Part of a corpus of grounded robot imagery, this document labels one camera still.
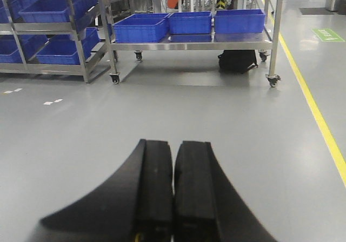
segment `stainless steel cart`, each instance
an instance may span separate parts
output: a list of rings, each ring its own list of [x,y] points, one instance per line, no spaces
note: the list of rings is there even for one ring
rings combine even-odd
[[[141,52],[143,50],[236,50],[236,49],[258,49],[258,50],[271,50],[270,56],[270,69],[266,75],[270,86],[276,86],[279,75],[275,74],[275,64],[277,47],[280,32],[280,20],[282,11],[282,0],[276,0],[276,11],[275,11],[275,25],[272,35],[265,27],[262,33],[258,34],[226,34],[218,36],[217,41],[215,40],[214,30],[211,34],[211,41],[209,42],[185,42],[177,43],[172,42],[168,36],[159,43],[116,43],[115,33],[112,28],[112,12],[110,8],[109,0],[98,0],[101,9],[102,23],[105,31],[105,42],[107,50],[110,56],[111,66],[111,78],[115,84],[120,82],[119,72],[116,69],[116,62],[118,60],[118,50],[133,50],[136,51],[137,59],[142,58]],[[265,0],[264,11],[267,15],[266,23],[268,19],[268,4],[269,0]]]
[[[97,52],[86,60],[84,57],[83,46],[81,42],[82,30],[78,31],[77,21],[74,18],[74,6],[72,0],[66,0],[70,7],[70,22],[66,23],[17,23],[11,17],[8,9],[8,0],[3,0],[9,23],[0,24],[0,35],[13,35],[17,43],[19,54],[23,63],[0,63],[0,73],[35,73],[47,75],[74,75],[83,76],[85,82],[92,81],[99,74],[109,69],[105,66],[100,70],[94,70],[98,62],[107,53],[106,44],[102,43]],[[84,23],[91,23],[100,14],[99,4],[91,8],[81,19]],[[35,57],[25,59],[19,35],[55,35],[71,34],[77,46],[80,65],[57,65],[57,64],[40,64]]]

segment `cart wheel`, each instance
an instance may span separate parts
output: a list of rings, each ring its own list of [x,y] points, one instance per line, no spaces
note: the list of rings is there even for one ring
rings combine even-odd
[[[266,54],[265,54],[265,53],[259,53],[259,56],[260,56],[260,58],[261,58],[262,62],[267,61],[267,56],[266,56]]]
[[[274,75],[272,77],[269,77],[268,75],[265,75],[265,76],[269,81],[270,87],[276,87],[277,82],[281,81],[281,77],[278,75]]]
[[[142,52],[135,52],[135,54],[136,54],[136,59],[138,60],[138,61],[141,61],[142,60]]]
[[[110,75],[110,77],[112,78],[112,82],[113,82],[114,84],[120,83],[119,75]]]

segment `yellow and black striped post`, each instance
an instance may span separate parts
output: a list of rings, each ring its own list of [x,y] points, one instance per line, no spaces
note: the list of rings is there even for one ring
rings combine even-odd
[[[227,0],[217,0],[216,8],[218,9],[226,9]]]

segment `black foam pad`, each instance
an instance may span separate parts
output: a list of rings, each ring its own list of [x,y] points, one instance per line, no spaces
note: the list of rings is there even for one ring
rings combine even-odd
[[[176,242],[276,242],[229,182],[210,143],[183,142],[175,182]]]
[[[28,242],[146,241],[138,237],[139,220],[147,226],[164,223],[164,236],[155,230],[150,233],[153,241],[170,238],[171,164],[166,142],[140,140],[111,177],[82,199],[43,218]]]

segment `gray floor mat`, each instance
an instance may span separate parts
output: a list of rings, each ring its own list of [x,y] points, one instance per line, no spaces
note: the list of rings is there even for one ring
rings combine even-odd
[[[299,8],[302,15],[332,15],[332,11],[326,10],[326,8]]]

